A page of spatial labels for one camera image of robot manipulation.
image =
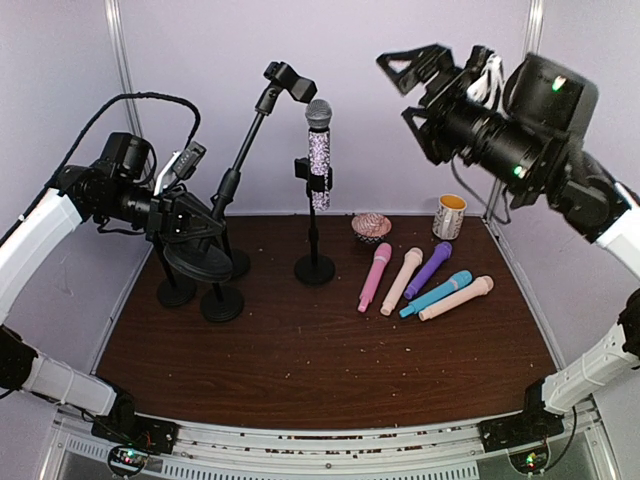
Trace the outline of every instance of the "white wall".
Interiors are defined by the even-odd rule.
[[[586,150],[616,177],[640,190],[640,4],[546,2],[541,55],[564,63],[598,85],[600,100]],[[567,363],[590,348],[617,320],[638,288],[625,268],[588,245],[541,198],[504,229],[552,327]],[[640,375],[630,373],[596,397],[623,470],[640,469]]]
[[[0,11],[5,231],[119,86],[103,2],[3,0]],[[95,160],[113,130],[127,130],[122,107],[100,120],[71,163]],[[95,225],[84,225],[35,274],[7,325],[54,358],[89,371],[114,305],[146,248],[139,238],[99,236]],[[53,407],[24,394],[0,402],[0,477],[36,478],[53,414]]]
[[[474,44],[496,48],[508,68],[522,54],[528,2],[445,0],[138,0],[123,2],[136,89],[182,94],[202,111],[198,140],[208,154],[190,181],[203,198],[233,162],[266,87],[272,60],[286,61],[318,85],[333,106],[331,212],[432,212],[435,199],[462,193],[447,168],[424,158],[400,113],[403,99],[375,63],[384,52],[442,43],[464,64]],[[145,134],[165,159],[190,125],[188,112],[140,107]],[[243,169],[229,212],[291,213],[307,208],[293,159],[306,155],[304,105],[281,95]],[[479,171],[465,178],[488,195]],[[470,202],[470,211],[483,209]]]

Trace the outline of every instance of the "brown tabletop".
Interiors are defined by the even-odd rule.
[[[308,253],[308,217],[230,218],[234,247],[250,254],[252,268],[230,282],[246,304],[226,324],[200,315],[204,284],[189,304],[161,307],[155,292],[163,274],[152,256],[98,374],[131,392],[140,413],[258,428],[408,426],[522,408],[524,389],[554,366],[481,220],[465,219],[427,289],[468,269],[493,277],[493,291],[420,322],[379,310],[404,253],[418,246],[431,255],[431,218],[391,219],[393,257],[366,314],[356,307],[375,247],[354,239],[351,217],[318,218],[321,252],[337,270],[317,288],[293,275]]]

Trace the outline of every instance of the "pink toy microphone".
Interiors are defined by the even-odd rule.
[[[362,292],[360,292],[360,304],[358,305],[358,311],[364,313],[367,311],[367,307],[373,301],[373,297],[378,289],[378,284],[382,278],[382,272],[384,272],[387,263],[391,259],[391,245],[388,243],[381,243],[376,248],[376,253],[373,255],[373,263],[369,269],[369,275],[364,282]]]

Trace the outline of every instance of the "microphone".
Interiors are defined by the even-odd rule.
[[[471,283],[473,277],[468,270],[462,270],[458,273],[454,273],[449,280],[440,285],[439,287],[430,290],[424,295],[409,302],[405,308],[400,310],[400,318],[406,318],[409,315],[418,313],[429,305],[436,303],[438,300],[442,300],[447,295],[452,294],[456,290],[466,287]]]
[[[400,300],[400,297],[402,296],[402,290],[407,286],[413,271],[418,268],[418,265],[421,263],[422,250],[419,248],[414,247],[404,254],[404,263],[402,264],[402,268],[400,269],[400,272],[398,272],[396,279],[393,281],[393,285],[391,285],[389,293],[387,293],[387,296],[382,302],[380,313],[385,317],[391,315],[393,309],[396,308],[398,300]]]
[[[382,278],[382,272],[384,272],[387,263],[391,259],[391,245],[388,243],[381,243],[376,248],[376,253],[373,255],[373,263],[371,269],[369,269],[369,275],[364,282],[362,292],[360,292],[360,304],[358,305],[358,311],[364,313],[367,311],[367,307],[373,301],[373,297],[378,289],[378,284]]]
[[[416,296],[416,293],[420,291],[422,287],[426,285],[429,279],[436,273],[436,270],[440,268],[442,263],[451,257],[451,252],[453,252],[453,247],[449,242],[442,242],[436,245],[435,250],[433,251],[433,255],[431,258],[425,263],[424,267],[420,269],[418,274],[415,276],[411,283],[407,287],[407,290],[404,292],[404,298],[407,300],[411,300]]]
[[[442,315],[443,313],[448,312],[449,310],[456,308],[458,305],[462,305],[473,298],[479,297],[480,295],[486,295],[492,288],[493,279],[491,277],[488,275],[478,277],[468,287],[465,287],[422,310],[419,314],[420,320],[424,322],[430,318]]]
[[[310,177],[324,177],[321,192],[311,189],[311,203],[316,210],[329,208],[329,160],[330,135],[329,122],[332,111],[326,100],[313,100],[305,111],[309,124],[309,165]]]

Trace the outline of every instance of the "microphone clip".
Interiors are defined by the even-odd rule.
[[[329,167],[327,175],[327,184],[325,185],[324,175],[314,175],[311,173],[311,164],[307,157],[296,158],[293,161],[296,178],[307,181],[307,196],[311,196],[311,192],[326,192],[333,188],[333,169]]]

